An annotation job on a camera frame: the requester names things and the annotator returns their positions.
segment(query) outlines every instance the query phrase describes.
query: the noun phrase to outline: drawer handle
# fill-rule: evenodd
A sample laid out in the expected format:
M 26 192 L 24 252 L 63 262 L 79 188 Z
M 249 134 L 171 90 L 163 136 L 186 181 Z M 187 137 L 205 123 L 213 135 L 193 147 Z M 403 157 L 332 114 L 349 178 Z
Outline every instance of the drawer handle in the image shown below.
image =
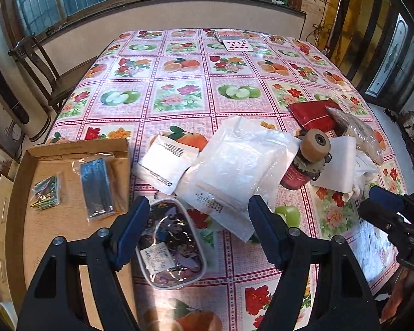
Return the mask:
M 7 200 L 8 200 L 8 198 L 5 198 L 5 202 L 3 203 L 2 220 L 0 221 L 0 223 L 3 223 L 3 220 L 5 219 L 5 209 L 6 209 Z
M 0 276 L 2 278 L 2 282 L 5 282 L 6 281 L 6 276 L 4 275 L 5 265 L 2 265 L 3 263 L 4 261 L 0 259 Z

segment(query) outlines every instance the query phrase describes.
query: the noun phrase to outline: tablecloth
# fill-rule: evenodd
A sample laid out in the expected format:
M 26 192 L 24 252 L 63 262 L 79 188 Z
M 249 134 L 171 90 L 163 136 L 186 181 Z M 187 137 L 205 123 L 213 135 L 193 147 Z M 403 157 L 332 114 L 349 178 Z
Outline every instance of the tablecloth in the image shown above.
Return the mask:
M 200 148 L 230 115 L 294 134 L 300 127 L 287 109 L 289 104 L 331 98 L 377 131 L 384 162 L 376 184 L 403 194 L 404 181 L 390 143 L 343 74 L 306 42 L 243 32 L 253 52 L 228 52 L 208 28 L 121 34 L 71 94 L 47 143 L 127 138 L 136 163 L 153 138 L 159 132 L 171 133 L 171 126 L 182 129 L 181 137 Z M 253 87 L 256 97 L 228 98 L 222 86 Z M 161 196 L 134 176 L 131 192 L 151 200 Z M 383 232 L 359 219 L 360 201 L 344 203 L 341 193 L 310 184 L 297 191 L 279 186 L 277 198 L 278 205 L 299 209 L 300 228 L 309 236 L 345 236 L 374 293 L 396 270 L 396 249 Z M 243 243 L 227 230 L 218 232 L 207 215 L 187 208 L 202 239 L 208 270 L 189 287 L 159 291 L 134 265 L 140 325 L 149 331 L 256 329 L 281 272 L 267 261 L 259 244 Z M 297 327 L 308 322 L 317 272 L 316 266 L 310 268 Z

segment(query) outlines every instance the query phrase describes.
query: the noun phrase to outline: brown tape roll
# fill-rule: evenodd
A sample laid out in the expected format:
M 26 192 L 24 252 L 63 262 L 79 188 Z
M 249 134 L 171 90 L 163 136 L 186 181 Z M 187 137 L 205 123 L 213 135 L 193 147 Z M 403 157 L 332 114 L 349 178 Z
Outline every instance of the brown tape roll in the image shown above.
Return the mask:
M 310 162 L 322 160 L 330 152 L 331 144 L 327 135 L 320 129 L 310 129 L 304 136 L 300 150 Z

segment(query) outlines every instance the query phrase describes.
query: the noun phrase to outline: wooden chair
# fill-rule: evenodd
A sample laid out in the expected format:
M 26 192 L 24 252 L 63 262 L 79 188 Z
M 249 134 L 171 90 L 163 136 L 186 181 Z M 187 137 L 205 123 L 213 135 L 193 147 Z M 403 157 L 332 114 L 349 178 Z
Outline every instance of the wooden chair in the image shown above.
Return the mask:
M 47 65 L 40 58 L 40 56 L 36 54 L 35 48 L 39 49 L 44 59 L 46 60 Z M 21 41 L 19 41 L 15 48 L 9 50 L 8 54 L 17 57 L 18 61 L 20 61 L 25 70 L 27 70 L 29 76 L 31 76 L 38 88 L 46 97 L 48 102 L 47 104 L 51 106 L 57 113 L 61 110 L 63 101 L 69 97 L 87 70 L 89 70 L 89 68 L 91 68 L 93 63 L 97 60 L 97 57 L 95 56 L 63 73 L 62 75 L 59 75 L 46 51 L 36 40 L 34 33 L 32 35 L 26 36 Z M 27 63 L 25 55 L 29 58 L 33 65 L 38 68 L 43 76 L 46 77 L 47 81 L 52 87 L 51 94 L 49 94 L 43 83 Z

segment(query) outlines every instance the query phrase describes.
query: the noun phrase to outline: drawer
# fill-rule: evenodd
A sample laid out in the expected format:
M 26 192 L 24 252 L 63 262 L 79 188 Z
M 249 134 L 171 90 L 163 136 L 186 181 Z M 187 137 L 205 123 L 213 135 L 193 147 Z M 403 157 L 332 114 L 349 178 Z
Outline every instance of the drawer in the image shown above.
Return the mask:
M 0 241 L 0 301 L 11 301 L 6 271 L 5 243 Z
M 6 218 L 12 186 L 13 183 L 7 177 L 0 176 L 0 241 L 2 243 L 5 242 Z

